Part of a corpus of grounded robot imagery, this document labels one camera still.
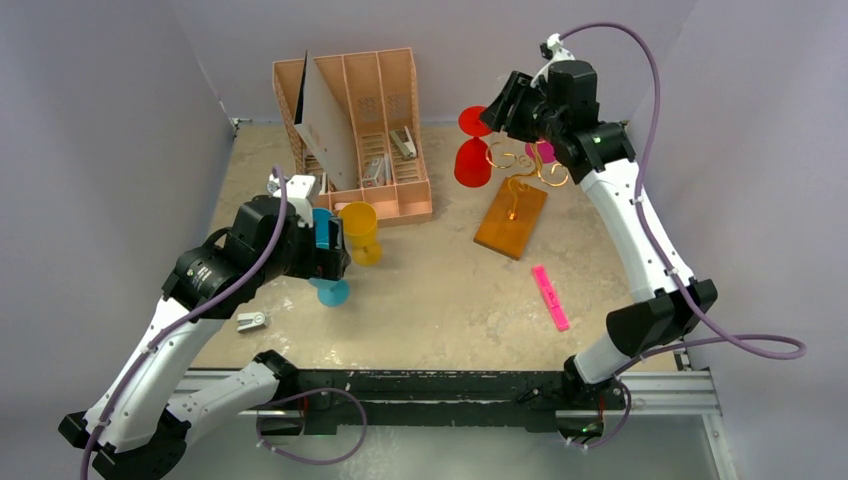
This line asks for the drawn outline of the teal wine glass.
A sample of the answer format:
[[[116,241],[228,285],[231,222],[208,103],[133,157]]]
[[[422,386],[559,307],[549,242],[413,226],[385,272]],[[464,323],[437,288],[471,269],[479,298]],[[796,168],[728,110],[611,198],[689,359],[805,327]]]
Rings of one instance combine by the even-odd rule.
[[[329,248],[329,223],[333,217],[330,210],[324,208],[313,208],[313,224],[315,228],[316,246],[321,249]],[[338,281],[312,278],[308,283],[317,291],[320,303],[326,307],[338,307],[343,305],[349,298],[349,283],[342,279]]]

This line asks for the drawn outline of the yellow plastic wine glass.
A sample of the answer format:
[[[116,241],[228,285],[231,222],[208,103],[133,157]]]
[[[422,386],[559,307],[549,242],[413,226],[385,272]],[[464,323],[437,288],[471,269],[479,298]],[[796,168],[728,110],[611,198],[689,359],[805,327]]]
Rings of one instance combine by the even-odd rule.
[[[368,203],[352,202],[339,211],[339,217],[353,261],[361,266],[375,266],[382,258],[376,210]]]

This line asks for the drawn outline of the red plastic wine glass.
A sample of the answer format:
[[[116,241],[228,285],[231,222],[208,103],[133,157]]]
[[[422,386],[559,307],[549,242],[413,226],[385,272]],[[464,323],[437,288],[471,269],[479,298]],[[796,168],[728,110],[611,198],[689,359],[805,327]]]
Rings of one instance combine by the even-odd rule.
[[[486,185],[491,178],[492,167],[486,159],[488,144],[484,137],[492,133],[482,120],[485,107],[471,106],[464,109],[458,117],[460,130],[469,136],[456,153],[454,177],[457,182],[468,188]]]

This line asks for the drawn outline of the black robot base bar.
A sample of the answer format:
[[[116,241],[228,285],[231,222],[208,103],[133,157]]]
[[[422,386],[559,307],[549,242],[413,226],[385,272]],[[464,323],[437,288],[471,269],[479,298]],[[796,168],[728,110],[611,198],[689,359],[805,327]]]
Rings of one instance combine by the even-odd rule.
[[[263,410],[303,411],[308,435],[341,426],[514,427],[593,438],[606,412],[623,411],[616,380],[584,386],[569,371],[298,368],[274,350],[254,356],[277,377]]]

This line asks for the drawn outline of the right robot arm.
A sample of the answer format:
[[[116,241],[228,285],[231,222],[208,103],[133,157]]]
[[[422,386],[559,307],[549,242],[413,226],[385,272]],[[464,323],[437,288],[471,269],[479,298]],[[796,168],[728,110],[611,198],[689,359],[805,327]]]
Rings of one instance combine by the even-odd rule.
[[[582,60],[552,63],[534,84],[514,71],[480,115],[489,129],[526,143],[543,140],[558,164],[587,195],[617,249],[633,304],[608,313],[606,331],[564,364],[561,392],[576,407],[596,399],[601,382],[631,360],[690,333],[718,297],[711,280],[699,281],[680,259],[665,265],[657,249],[673,246],[646,194],[637,193],[639,166],[619,122],[599,120],[597,74]]]

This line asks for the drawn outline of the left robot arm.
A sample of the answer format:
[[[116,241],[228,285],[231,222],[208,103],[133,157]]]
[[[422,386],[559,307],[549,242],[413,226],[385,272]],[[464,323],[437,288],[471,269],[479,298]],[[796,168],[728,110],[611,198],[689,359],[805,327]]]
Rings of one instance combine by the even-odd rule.
[[[103,396],[62,419],[61,435],[82,452],[80,477],[160,479],[239,412],[284,409],[301,399],[299,370],[273,350],[194,393],[175,390],[269,274],[339,281],[349,262],[338,217],[317,220],[312,206],[271,195],[243,204],[232,225],[179,256],[144,336]]]

